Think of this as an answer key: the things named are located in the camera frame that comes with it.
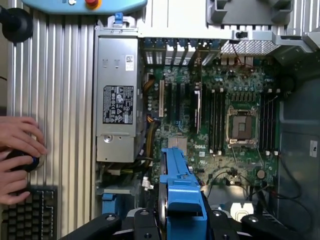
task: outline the green circuit board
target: green circuit board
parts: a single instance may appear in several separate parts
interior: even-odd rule
[[[259,185],[262,180],[273,184],[279,131],[276,71],[272,64],[256,62],[254,67],[218,62],[203,67],[196,95],[199,74],[194,70],[147,70],[156,78],[148,93],[148,114],[161,121],[154,140],[153,183],[159,181],[161,149],[179,147],[203,185],[231,168],[250,183],[226,174],[216,182],[222,184],[227,178],[245,185]],[[237,134],[241,139],[235,142]],[[260,170],[265,177],[257,178]]]

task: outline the hand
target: hand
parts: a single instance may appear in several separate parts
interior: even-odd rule
[[[44,144],[44,135],[31,117],[0,117],[0,148],[9,147],[39,158],[47,153]]]
[[[26,191],[18,196],[11,195],[11,193],[27,187],[28,174],[23,170],[10,170],[21,165],[29,165],[33,162],[33,159],[31,156],[18,156],[3,161],[7,155],[8,152],[1,152],[0,154],[0,204],[12,205],[24,201],[30,195],[30,192]]]

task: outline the ribbed aluminum panel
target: ribbed aluminum panel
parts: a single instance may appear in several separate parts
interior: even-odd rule
[[[9,0],[10,7],[23,7]],[[58,189],[58,237],[91,219],[94,207],[92,93],[94,17],[32,11],[33,38],[9,45],[8,113],[32,116],[49,154],[29,176]]]
[[[294,10],[290,15],[288,26],[252,26],[224,25],[224,30],[269,31],[276,35],[301,35],[319,27],[320,0],[294,0]],[[220,30],[221,26],[207,26],[205,0],[148,0],[143,17],[138,21],[143,28],[164,29],[164,32],[175,31],[176,35],[190,38],[207,36]]]

